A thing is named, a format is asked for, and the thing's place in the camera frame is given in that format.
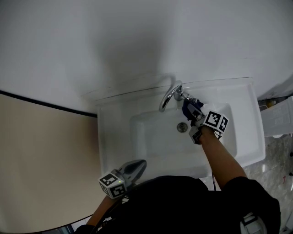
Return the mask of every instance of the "forearm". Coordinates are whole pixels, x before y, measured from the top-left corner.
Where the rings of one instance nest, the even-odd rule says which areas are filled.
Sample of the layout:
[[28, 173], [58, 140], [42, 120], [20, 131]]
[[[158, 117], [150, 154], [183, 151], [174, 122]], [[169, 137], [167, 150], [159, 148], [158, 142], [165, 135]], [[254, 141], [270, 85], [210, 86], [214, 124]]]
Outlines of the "forearm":
[[202, 133], [200, 143], [220, 188], [223, 189], [225, 184], [233, 178], [246, 177], [242, 167], [216, 138], [211, 129], [203, 127]]
[[95, 213], [91, 216], [88, 220], [88, 225], [96, 226], [106, 211], [116, 202], [116, 199], [111, 199], [110, 197], [106, 196], [104, 200], [101, 202], [99, 207], [96, 209]]

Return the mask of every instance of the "white sink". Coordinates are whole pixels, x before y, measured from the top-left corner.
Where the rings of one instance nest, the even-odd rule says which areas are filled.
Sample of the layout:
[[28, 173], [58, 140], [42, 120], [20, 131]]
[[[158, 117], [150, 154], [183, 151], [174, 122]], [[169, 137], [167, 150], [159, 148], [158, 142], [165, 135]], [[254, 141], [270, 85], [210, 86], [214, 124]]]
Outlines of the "white sink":
[[[205, 105], [229, 118], [221, 142], [242, 165], [265, 157], [260, 112], [252, 79], [214, 80], [183, 84], [184, 90]], [[183, 101], [170, 100], [165, 112], [158, 107], [168, 87], [129, 93], [99, 101], [98, 132], [102, 171], [118, 168], [126, 161], [145, 159], [145, 181], [162, 175], [195, 178], [211, 174], [202, 147], [193, 144], [190, 122], [181, 111]], [[184, 122], [185, 133], [177, 130]]]

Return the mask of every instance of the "marble floor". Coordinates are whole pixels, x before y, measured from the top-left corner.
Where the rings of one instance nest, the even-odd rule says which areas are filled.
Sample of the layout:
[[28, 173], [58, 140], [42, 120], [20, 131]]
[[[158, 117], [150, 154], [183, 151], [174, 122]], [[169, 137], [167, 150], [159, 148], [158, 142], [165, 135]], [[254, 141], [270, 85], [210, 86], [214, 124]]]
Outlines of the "marble floor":
[[[281, 228], [293, 210], [293, 138], [284, 135], [274, 139], [266, 138], [266, 158], [263, 161], [244, 167], [249, 179], [258, 181], [274, 198], [281, 208]], [[209, 190], [213, 190], [212, 178], [202, 178]]]

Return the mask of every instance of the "sleeve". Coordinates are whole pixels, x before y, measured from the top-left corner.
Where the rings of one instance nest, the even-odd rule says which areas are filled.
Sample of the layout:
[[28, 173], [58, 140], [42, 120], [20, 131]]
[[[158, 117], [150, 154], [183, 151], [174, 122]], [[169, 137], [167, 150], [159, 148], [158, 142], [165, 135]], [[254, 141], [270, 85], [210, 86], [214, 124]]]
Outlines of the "sleeve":
[[279, 233], [281, 226], [279, 201], [272, 198], [257, 181], [237, 177], [224, 186], [223, 192], [232, 201], [235, 214], [239, 217], [253, 212], [263, 220], [268, 233]]
[[82, 226], [78, 227], [78, 229], [76, 229], [74, 234], [90, 234], [94, 227], [95, 226], [93, 226], [93, 225], [82, 225]]

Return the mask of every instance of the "faucet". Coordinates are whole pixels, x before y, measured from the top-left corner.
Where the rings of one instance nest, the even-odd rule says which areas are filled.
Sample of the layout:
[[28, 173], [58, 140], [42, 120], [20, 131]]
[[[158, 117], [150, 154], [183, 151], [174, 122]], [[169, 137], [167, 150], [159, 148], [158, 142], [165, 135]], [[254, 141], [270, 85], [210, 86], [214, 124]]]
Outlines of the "faucet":
[[164, 95], [159, 107], [160, 112], [165, 111], [166, 105], [168, 104], [172, 96], [174, 96], [175, 100], [177, 101], [188, 100], [191, 103], [197, 103], [198, 101], [198, 99], [194, 98], [192, 95], [183, 92], [182, 81], [177, 80], [173, 85], [171, 85], [167, 93]]

